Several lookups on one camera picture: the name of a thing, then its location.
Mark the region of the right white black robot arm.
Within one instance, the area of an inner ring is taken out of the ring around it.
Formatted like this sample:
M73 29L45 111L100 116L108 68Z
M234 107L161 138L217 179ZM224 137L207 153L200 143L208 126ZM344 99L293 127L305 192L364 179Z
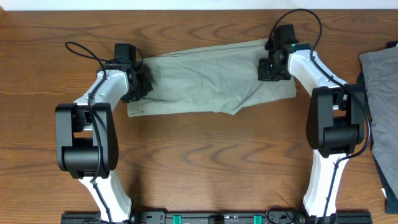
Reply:
M343 169L364 139L364 90L349 85L320 60L314 48L300 43L293 25L274 26L259 60L258 79L277 82L296 78L310 95L306 137L313 150L308 189L292 223L371 223L369 212L339 212L336 196Z

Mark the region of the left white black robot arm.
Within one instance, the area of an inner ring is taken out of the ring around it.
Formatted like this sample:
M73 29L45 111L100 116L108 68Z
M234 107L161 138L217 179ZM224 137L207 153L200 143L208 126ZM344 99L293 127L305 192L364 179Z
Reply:
M87 50L84 58L96 60L96 80L73 103L55 109L57 164L82 183L94 198L95 213L66 212L62 223L139 223L132 200L123 190L116 166L119 144L114 125L116 105L139 101L152 91L150 79L140 72L144 57L132 44L115 44L111 59Z

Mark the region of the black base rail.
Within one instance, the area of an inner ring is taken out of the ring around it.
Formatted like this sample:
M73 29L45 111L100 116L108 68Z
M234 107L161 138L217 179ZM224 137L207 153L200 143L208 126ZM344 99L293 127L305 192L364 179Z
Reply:
M142 212L133 215L123 223L139 224L372 224L369 212L338 212L320 220L306 217L303 212L283 211L280 208L265 213L167 213Z

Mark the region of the khaki green shorts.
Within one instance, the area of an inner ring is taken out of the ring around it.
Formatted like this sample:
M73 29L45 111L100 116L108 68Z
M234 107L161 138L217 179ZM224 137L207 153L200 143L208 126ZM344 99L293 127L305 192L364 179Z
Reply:
M293 98L293 80L262 82L257 66L267 57L266 40L216 45L146 58L142 71L153 86L147 96L127 105L130 117L215 112Z

